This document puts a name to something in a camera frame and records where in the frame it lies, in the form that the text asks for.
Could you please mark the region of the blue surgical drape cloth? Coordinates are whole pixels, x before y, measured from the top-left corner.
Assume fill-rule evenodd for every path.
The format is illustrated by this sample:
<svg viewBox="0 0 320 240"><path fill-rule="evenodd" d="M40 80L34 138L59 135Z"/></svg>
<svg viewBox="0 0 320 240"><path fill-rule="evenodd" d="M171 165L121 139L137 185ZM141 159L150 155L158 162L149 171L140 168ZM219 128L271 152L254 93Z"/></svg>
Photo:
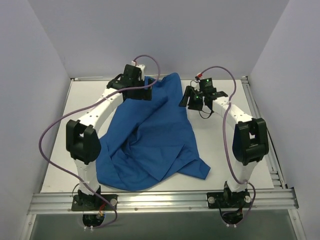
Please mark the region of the blue surgical drape cloth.
<svg viewBox="0 0 320 240"><path fill-rule="evenodd" d="M100 138L100 184L133 192L176 173L206 179L210 167L199 156L182 97L180 76L171 73L152 87L151 100L128 99L117 107Z"/></svg>

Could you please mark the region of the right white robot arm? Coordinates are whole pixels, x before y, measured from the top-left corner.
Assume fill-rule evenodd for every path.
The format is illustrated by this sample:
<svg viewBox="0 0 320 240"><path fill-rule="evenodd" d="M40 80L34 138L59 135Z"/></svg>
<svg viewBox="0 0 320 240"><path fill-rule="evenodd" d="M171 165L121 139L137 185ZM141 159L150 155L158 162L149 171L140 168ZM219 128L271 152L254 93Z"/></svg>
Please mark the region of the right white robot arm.
<svg viewBox="0 0 320 240"><path fill-rule="evenodd" d="M217 91L211 78L200 79L195 86L186 86L179 106L198 112L207 106L211 115L222 117L223 146L231 173L226 181L228 190L222 193L222 200L225 205L234 206L240 201L239 193L248 189L255 167L269 153L266 121L254 118L233 104L224 91ZM233 129L234 163L229 156L226 126Z"/></svg>

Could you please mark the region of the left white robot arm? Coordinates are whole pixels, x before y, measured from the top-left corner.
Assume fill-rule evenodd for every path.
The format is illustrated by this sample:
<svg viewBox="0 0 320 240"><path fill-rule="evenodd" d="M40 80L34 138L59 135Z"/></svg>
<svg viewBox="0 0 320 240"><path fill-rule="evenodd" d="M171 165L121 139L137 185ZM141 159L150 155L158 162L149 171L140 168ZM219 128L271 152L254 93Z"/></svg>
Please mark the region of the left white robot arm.
<svg viewBox="0 0 320 240"><path fill-rule="evenodd" d="M152 88L142 88L153 83L151 78L145 78L145 68L145 65L135 61L127 64L122 74L108 82L92 109L66 124L66 150L81 178L78 194L90 210L97 209L101 203L101 187L96 171L96 159L102 150L98 132L110 114L127 99L152 99Z"/></svg>

